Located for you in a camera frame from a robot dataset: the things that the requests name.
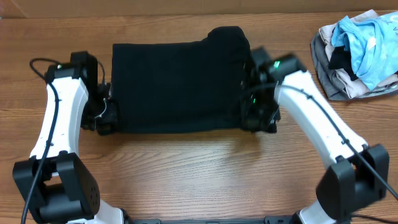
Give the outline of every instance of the white fabric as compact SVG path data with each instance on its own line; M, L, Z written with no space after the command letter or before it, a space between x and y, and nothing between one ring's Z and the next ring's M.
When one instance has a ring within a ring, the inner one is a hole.
M379 15L373 11L373 9L364 12L356 17L351 18L353 22L362 22L366 19L375 19L379 17ZM325 52L328 60L330 61L331 55L335 48L331 45L331 37L333 35L333 30L336 27L336 24L331 24L324 26L319 29L319 33L321 35L322 40L326 44ZM355 81L351 81L349 75L346 73L344 69L337 69L336 70L337 78L344 84L346 87L346 93L349 98L355 98L358 96L362 96L365 93L368 93L370 89L362 82L362 80L357 79ZM398 81L398 75L393 74L386 78L384 81L380 82L377 86L382 88L388 84L394 83Z

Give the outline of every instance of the gray fabric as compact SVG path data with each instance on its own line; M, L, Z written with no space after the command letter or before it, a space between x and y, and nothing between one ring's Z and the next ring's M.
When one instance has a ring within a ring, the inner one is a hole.
M349 100L344 92L344 84L337 78L336 71L330 70L329 60L325 52L325 44L317 32L311 41L312 60L317 71L319 82L326 92L329 100Z

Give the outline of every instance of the folded black garment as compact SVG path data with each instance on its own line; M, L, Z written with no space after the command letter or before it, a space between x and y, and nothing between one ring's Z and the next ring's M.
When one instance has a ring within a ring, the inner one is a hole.
M114 44L112 97L119 132L186 133L239 128L239 96L250 45L239 27L202 41Z

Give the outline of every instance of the green led light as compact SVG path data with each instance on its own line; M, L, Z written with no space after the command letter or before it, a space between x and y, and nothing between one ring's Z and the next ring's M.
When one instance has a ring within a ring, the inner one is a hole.
M280 61L275 61L275 63L274 63L274 68L278 68L278 67L279 67L279 64L280 64Z

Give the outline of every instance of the clothing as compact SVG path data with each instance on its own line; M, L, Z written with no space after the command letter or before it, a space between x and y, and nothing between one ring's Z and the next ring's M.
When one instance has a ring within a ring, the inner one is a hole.
M187 133L239 128L239 96L250 45L238 27L219 27L202 41L114 44L112 97L119 131Z
M351 52L354 73L373 90L398 71L398 12L362 22L346 16L337 23L331 44Z
M315 70L329 100L349 100L344 84L337 78L336 70L328 68L329 60L325 44L319 33L311 41L311 53Z
M354 22L361 22L363 20L369 19L369 18L377 18L379 17L376 12L373 10L366 11L358 16L355 16L351 18L352 21ZM331 45L331 37L333 35L334 28L336 27L336 24L332 25L327 25L319 29L319 34L322 39L322 41L325 43L325 52L326 56L329 60L331 60L331 56L335 50L335 48ZM362 80L357 79L355 81L351 81L351 77L348 75L348 73L344 69L337 69L336 71L336 78L345 86L343 89L345 93L348 95L349 99L352 98L365 98L369 96L374 96L374 95L369 95L367 93L370 92L370 89L362 82ZM391 83L398 82L398 77L396 75L392 75L388 77L387 79L383 80L378 84L378 87L384 87L386 85L389 85ZM380 91L380 88L374 90L377 95L382 95L383 92Z
M335 48L330 57L329 68L342 68L348 74L351 81L355 81L358 79L358 77L353 72L353 68L351 67L351 54L345 51L344 47Z

